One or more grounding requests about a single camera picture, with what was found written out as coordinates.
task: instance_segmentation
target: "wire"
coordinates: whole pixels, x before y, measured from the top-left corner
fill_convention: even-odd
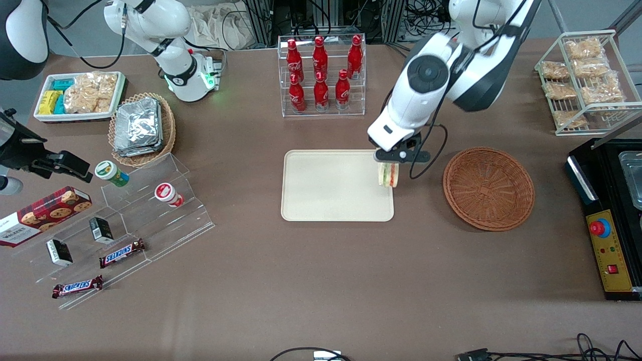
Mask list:
[[[276,356],[272,357],[270,361],[274,361],[277,358],[285,355],[286,353],[290,353],[294,351],[325,351],[334,355],[334,357],[330,358],[330,360],[336,360],[337,358],[341,358],[342,360],[345,360],[345,361],[352,361],[348,356],[340,355],[332,350],[324,349],[324,348],[291,348],[291,349],[287,349],[285,351],[279,352]]]
[[[509,24],[510,24],[510,22],[511,22],[511,21],[513,21],[513,19],[515,19],[515,16],[517,16],[517,13],[519,13],[519,11],[522,9],[522,7],[524,6],[524,4],[525,4],[525,3],[526,3],[526,0],[522,0],[522,2],[519,4],[519,6],[517,7],[517,9],[515,9],[515,12],[513,13],[513,15],[511,15],[511,16],[508,18],[508,21],[507,21],[504,25],[502,25],[501,27],[499,27],[499,29],[498,29],[497,31],[495,31],[495,34],[494,34],[493,36],[491,36],[491,37],[490,37],[490,39],[486,40],[486,42],[484,42],[482,45],[480,45],[480,46],[478,46],[477,48],[475,48],[474,52],[475,52],[475,53],[479,53],[479,51],[480,51],[482,48],[484,48],[486,45],[490,44],[490,43],[491,43],[493,40],[495,40],[496,38],[500,37],[500,36],[502,35],[502,34],[501,34],[502,28],[503,28],[504,26],[506,26],[506,25],[509,25]]]
[[[359,19],[359,15],[361,15],[361,12],[363,11],[363,9],[365,8],[366,5],[368,5],[368,0],[365,0],[363,2],[363,6],[359,9],[359,12],[354,17],[354,20],[352,21],[352,25],[351,26],[354,26],[357,23],[357,20]]]
[[[608,355],[599,348],[593,346],[591,338],[588,337],[585,333],[578,333],[576,338],[577,348],[580,353],[570,353],[563,355],[550,355],[546,353],[497,353],[497,352],[488,352],[490,356],[497,356],[496,358],[489,358],[490,361],[499,361],[502,358],[522,358],[522,361],[550,361],[550,360],[561,360],[561,361],[618,361],[618,360],[630,360],[630,361],[640,361],[642,358],[629,346],[629,343],[626,340],[621,340],[618,344],[618,347],[615,351],[615,355]],[[622,346],[631,352],[634,357],[622,356],[620,354]]]
[[[83,63],[87,64],[87,66],[89,66],[89,67],[92,67],[94,69],[107,69],[107,68],[110,68],[110,67],[114,66],[114,64],[116,64],[118,62],[118,60],[120,60],[120,57],[123,54],[123,48],[125,47],[125,29],[126,28],[123,28],[123,31],[122,31],[123,34],[122,34],[122,37],[121,37],[121,47],[120,47],[120,50],[118,51],[118,55],[116,56],[116,59],[114,59],[114,61],[111,64],[107,65],[107,66],[95,66],[95,65],[90,64],[88,61],[86,61],[85,58],[81,57],[78,54],[78,52],[76,52],[76,49],[74,48],[74,44],[71,44],[71,41],[69,41],[69,39],[65,36],[65,34],[62,33],[62,30],[59,29],[58,26],[55,26],[54,24],[51,24],[51,25],[53,25],[53,28],[56,29],[58,34],[60,34],[60,36],[65,40],[65,42],[67,42],[67,44],[69,45],[71,50],[73,50],[73,52],[78,56],[78,58],[80,60],[82,60]]]
[[[445,125],[443,124],[438,124],[437,126],[440,127],[441,129],[444,129],[444,141],[442,142],[441,146],[439,147],[439,150],[437,150],[437,153],[435,156],[430,160],[428,165],[424,167],[424,169],[419,172],[417,175],[412,175],[412,170],[415,168],[415,164],[417,163],[417,156],[419,155],[419,152],[421,152],[421,149],[424,148],[424,144],[426,144],[426,141],[428,140],[428,137],[433,131],[433,128],[435,127],[435,120],[437,119],[437,114],[439,113],[439,109],[441,109],[442,104],[444,103],[444,99],[446,99],[446,92],[444,92],[444,95],[442,96],[441,100],[439,101],[439,104],[437,104],[437,108],[435,108],[435,112],[433,113],[433,119],[430,121],[430,125],[428,126],[428,132],[426,133],[426,136],[424,139],[421,140],[421,143],[419,143],[419,149],[415,152],[415,156],[412,158],[412,163],[410,163],[410,171],[408,172],[408,175],[410,179],[417,179],[424,175],[430,167],[435,164],[435,161],[439,156],[441,155],[442,151],[446,147],[446,142],[448,142],[448,129],[446,128]]]
[[[223,22],[222,22],[223,41],[225,42],[225,45],[227,45],[228,48],[230,48],[231,50],[235,50],[235,49],[232,49],[230,44],[228,44],[227,40],[225,39],[225,20],[227,19],[227,16],[230,15],[231,13],[247,13],[247,11],[245,11],[245,10],[234,10],[233,12],[226,13],[225,16],[223,17]]]
[[[191,46],[192,48],[195,48],[195,49],[227,51],[227,49],[225,49],[225,48],[217,48],[216,46],[199,46],[199,45],[195,45],[195,44],[190,43],[189,40],[185,39],[185,37],[183,37],[183,41],[187,45],[189,45],[189,46]]]
[[[323,15],[327,18],[327,33],[328,33],[328,34],[330,34],[330,30],[332,30],[332,24],[330,24],[330,15],[328,15],[328,14],[327,14],[327,12],[325,12],[325,10],[323,10],[323,8],[322,8],[321,6],[319,6],[317,3],[315,3],[314,1],[312,1],[312,0],[308,0],[308,1],[309,1],[312,5],[314,5],[317,9],[321,10],[321,12],[323,13]]]
[[[69,29],[69,28],[70,28],[70,27],[71,27],[71,26],[72,26],[76,21],[78,21],[78,19],[80,19],[80,17],[81,17],[81,16],[85,15],[85,13],[86,13],[89,9],[93,8],[94,6],[96,6],[98,3],[102,2],[102,1],[103,1],[103,0],[96,0],[96,1],[94,1],[93,3],[91,3],[91,4],[87,5],[87,7],[85,7],[85,8],[84,8],[80,13],[78,13],[78,15],[76,15],[76,17],[75,17],[75,18],[74,18],[74,19],[73,19],[69,24],[67,24],[67,26],[62,26],[62,25],[60,25],[57,21],[55,21],[54,19],[52,19],[50,16],[47,16],[47,19],[49,20],[49,22],[51,23],[51,25],[53,25],[54,27],[60,28],[61,30],[67,30],[67,29]]]

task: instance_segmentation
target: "beige tray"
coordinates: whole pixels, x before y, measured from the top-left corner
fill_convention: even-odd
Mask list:
[[[373,150],[290,150],[281,216],[298,222],[387,222],[392,188],[379,185]]]

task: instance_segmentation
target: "coca-cola bottle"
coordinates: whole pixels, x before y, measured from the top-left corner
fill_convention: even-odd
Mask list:
[[[350,98],[350,82],[348,81],[348,70],[339,70],[339,80],[334,88],[336,97],[336,108],[339,110],[348,109]]]
[[[325,76],[320,71],[317,71],[315,73],[315,78],[317,79],[317,82],[315,83],[315,107],[317,108],[317,111],[325,113],[330,107],[330,103],[327,99],[328,90],[327,84],[325,84]]]
[[[361,77],[362,60],[361,35],[355,35],[352,37],[352,46],[348,51],[348,78],[357,80]]]
[[[301,59],[301,54],[297,50],[297,42],[294,39],[288,39],[288,56],[286,57],[288,61],[288,70],[290,74],[296,74],[299,78],[299,81],[303,81],[303,60]]]
[[[323,73],[324,78],[327,78],[327,52],[323,46],[323,37],[315,37],[315,50],[312,52],[312,61],[317,72]]]
[[[303,94],[303,87],[299,84],[299,76],[290,74],[290,101],[294,114],[303,114],[306,111],[306,99]]]

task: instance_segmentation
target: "red and white cup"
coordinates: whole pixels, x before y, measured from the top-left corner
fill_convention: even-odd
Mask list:
[[[170,207],[178,207],[183,204],[183,196],[176,192],[176,188],[169,183],[160,183],[154,191],[156,199],[167,203]]]

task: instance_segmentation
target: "emergency stop button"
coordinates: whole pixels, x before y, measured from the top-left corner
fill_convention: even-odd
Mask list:
[[[611,234],[611,225],[606,219],[599,218],[589,224],[589,232],[597,237],[606,238]]]

